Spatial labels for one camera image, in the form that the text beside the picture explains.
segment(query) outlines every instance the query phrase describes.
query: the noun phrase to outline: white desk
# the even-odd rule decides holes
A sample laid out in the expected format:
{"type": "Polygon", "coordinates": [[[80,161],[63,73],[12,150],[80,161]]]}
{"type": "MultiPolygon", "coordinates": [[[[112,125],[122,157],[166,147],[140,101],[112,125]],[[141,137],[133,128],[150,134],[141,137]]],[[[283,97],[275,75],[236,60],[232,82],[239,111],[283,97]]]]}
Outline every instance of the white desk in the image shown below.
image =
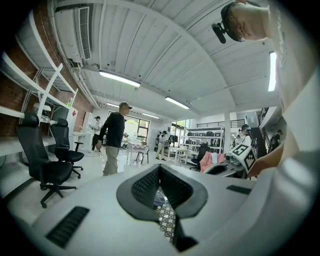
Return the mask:
{"type": "Polygon", "coordinates": [[[189,149],[183,148],[183,147],[169,147],[168,148],[168,157],[166,158],[166,162],[169,163],[170,160],[170,151],[175,151],[175,156],[174,156],[174,165],[177,164],[177,158],[178,158],[178,152],[185,152],[185,160],[184,164],[187,164],[187,159],[188,159],[188,152],[189,149]]]}
{"type": "Polygon", "coordinates": [[[128,165],[128,158],[130,153],[130,165],[132,163],[132,153],[138,153],[143,152],[144,154],[147,154],[149,150],[148,145],[142,145],[141,143],[130,143],[128,142],[128,145],[126,147],[127,155],[126,155],[126,164],[128,165]]]}
{"type": "MultiPolygon", "coordinates": [[[[43,145],[56,144],[53,137],[44,136],[43,145]]],[[[22,152],[23,148],[18,137],[0,137],[0,157],[22,152]]],[[[21,162],[6,163],[0,169],[0,195],[4,198],[14,189],[30,180],[28,166],[21,162]]]]}
{"type": "MultiPolygon", "coordinates": [[[[43,136],[43,145],[50,146],[56,144],[55,138],[43,136]]],[[[18,137],[0,137],[0,157],[24,151],[18,137]]]]}

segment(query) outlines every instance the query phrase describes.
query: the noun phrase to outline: baseball cap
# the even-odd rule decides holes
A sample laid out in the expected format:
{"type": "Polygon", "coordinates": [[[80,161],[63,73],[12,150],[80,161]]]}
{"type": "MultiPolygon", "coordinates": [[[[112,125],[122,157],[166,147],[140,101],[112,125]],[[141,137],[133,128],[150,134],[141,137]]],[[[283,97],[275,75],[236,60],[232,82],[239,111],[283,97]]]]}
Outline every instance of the baseball cap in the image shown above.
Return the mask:
{"type": "Polygon", "coordinates": [[[119,104],[119,109],[122,107],[127,106],[129,109],[132,109],[132,106],[130,106],[127,102],[123,101],[119,104]]]}
{"type": "Polygon", "coordinates": [[[242,125],[242,127],[241,127],[241,131],[243,131],[243,130],[250,131],[250,130],[251,130],[251,128],[250,128],[250,126],[249,126],[249,125],[244,124],[244,125],[242,125]]]}

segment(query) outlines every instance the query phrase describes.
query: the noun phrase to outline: staircase railing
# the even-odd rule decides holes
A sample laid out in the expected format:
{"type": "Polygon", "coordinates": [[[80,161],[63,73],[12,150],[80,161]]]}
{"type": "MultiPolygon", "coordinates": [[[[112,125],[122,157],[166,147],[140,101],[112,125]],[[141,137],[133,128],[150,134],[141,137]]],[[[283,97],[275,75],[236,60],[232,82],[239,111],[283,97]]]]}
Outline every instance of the staircase railing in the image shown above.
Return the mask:
{"type": "Polygon", "coordinates": [[[258,116],[259,125],[261,125],[262,121],[265,119],[265,116],[266,116],[266,114],[268,112],[268,109],[269,109],[268,107],[264,107],[264,108],[261,109],[261,112],[260,112],[260,114],[258,116]]]}
{"type": "Polygon", "coordinates": [[[267,149],[266,149],[266,151],[267,151],[267,153],[269,154],[270,153],[270,151],[271,151],[271,142],[270,142],[270,139],[269,139],[269,137],[268,137],[268,135],[267,135],[267,131],[266,131],[266,129],[263,127],[262,128],[262,137],[263,137],[263,139],[264,139],[264,143],[266,143],[266,145],[267,145],[267,149]]]}
{"type": "MultiPolygon", "coordinates": [[[[245,124],[244,119],[231,120],[231,128],[238,128],[245,124]]],[[[221,122],[206,122],[206,123],[197,123],[197,128],[215,128],[215,127],[225,127],[225,121],[221,122]]]]}

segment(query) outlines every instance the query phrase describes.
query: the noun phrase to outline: khaki pants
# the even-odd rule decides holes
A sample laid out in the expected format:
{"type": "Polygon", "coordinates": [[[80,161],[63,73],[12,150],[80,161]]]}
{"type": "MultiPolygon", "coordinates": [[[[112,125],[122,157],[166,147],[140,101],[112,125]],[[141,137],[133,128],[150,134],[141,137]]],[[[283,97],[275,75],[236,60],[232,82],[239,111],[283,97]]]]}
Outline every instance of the khaki pants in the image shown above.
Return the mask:
{"type": "Polygon", "coordinates": [[[107,155],[106,164],[103,170],[103,176],[108,176],[118,173],[117,156],[120,148],[114,146],[106,146],[105,152],[107,155]]]}
{"type": "Polygon", "coordinates": [[[160,151],[161,151],[161,155],[162,155],[162,159],[163,158],[165,158],[165,156],[164,156],[164,153],[165,153],[165,145],[162,145],[162,144],[160,144],[159,143],[159,145],[158,145],[158,151],[156,152],[156,158],[159,156],[159,153],[160,153],[160,151]]]}

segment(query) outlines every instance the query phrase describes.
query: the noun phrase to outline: cable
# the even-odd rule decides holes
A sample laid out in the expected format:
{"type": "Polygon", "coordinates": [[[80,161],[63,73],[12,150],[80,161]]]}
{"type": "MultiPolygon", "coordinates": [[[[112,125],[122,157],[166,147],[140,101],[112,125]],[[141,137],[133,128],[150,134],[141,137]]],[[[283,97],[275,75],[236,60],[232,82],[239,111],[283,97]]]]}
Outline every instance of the cable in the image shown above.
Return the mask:
{"type": "Polygon", "coordinates": [[[4,156],[3,164],[1,165],[0,169],[5,165],[6,159],[7,159],[7,156],[5,155],[5,156],[4,156]]]}

